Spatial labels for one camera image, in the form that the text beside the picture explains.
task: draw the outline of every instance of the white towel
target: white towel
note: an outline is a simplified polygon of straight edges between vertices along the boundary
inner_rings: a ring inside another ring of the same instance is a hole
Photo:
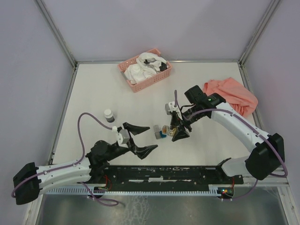
[[[131,84],[137,84],[160,73],[162,63],[166,64],[167,61],[156,54],[144,52],[136,59],[136,64],[130,65],[124,74]]]

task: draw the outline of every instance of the pink plastic basket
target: pink plastic basket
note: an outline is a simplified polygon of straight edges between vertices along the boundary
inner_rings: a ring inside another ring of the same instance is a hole
[[[151,49],[147,52],[148,53],[154,53],[158,56],[160,56],[160,54],[161,54],[160,51],[156,48]],[[131,59],[125,61],[125,62],[122,62],[122,63],[118,64],[118,68],[121,71],[121,73],[124,73],[130,65],[136,64],[136,58],[138,58],[138,57],[139,56],[135,56],[135,57],[133,57],[133,58],[131,58]],[[166,69],[165,71],[160,72],[159,74],[156,74],[156,75],[152,76],[151,78],[149,78],[147,80],[144,80],[140,83],[132,85],[129,80],[126,80],[126,81],[127,81],[128,85],[130,86],[130,88],[133,92],[138,92],[138,91],[140,91],[144,88],[147,88],[148,86],[150,86],[150,85],[152,85],[152,84],[154,84],[158,81],[161,81],[162,79],[165,79],[166,77],[168,77],[170,75],[172,65],[168,61],[167,61],[167,65],[168,65],[168,69]]]

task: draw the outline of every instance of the gray wall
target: gray wall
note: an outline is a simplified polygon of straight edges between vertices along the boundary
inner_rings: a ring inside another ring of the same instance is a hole
[[[12,179],[47,160],[72,68],[32,0],[2,2],[0,31],[0,224],[20,225]]]
[[[262,121],[285,140],[288,180],[300,207],[300,1],[285,0],[247,63]]]
[[[45,0],[77,60],[239,59],[270,0]]]

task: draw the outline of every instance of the blue object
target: blue object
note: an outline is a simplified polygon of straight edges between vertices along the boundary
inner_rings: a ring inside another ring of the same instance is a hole
[[[160,131],[159,133],[160,133],[161,138],[167,137],[167,135],[164,135],[162,131]]]

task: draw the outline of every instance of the pink towel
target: pink towel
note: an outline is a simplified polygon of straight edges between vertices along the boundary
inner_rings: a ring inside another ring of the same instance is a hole
[[[219,94],[243,117],[253,113],[258,104],[257,98],[231,77],[223,81],[208,81],[204,84],[203,92],[207,95]]]

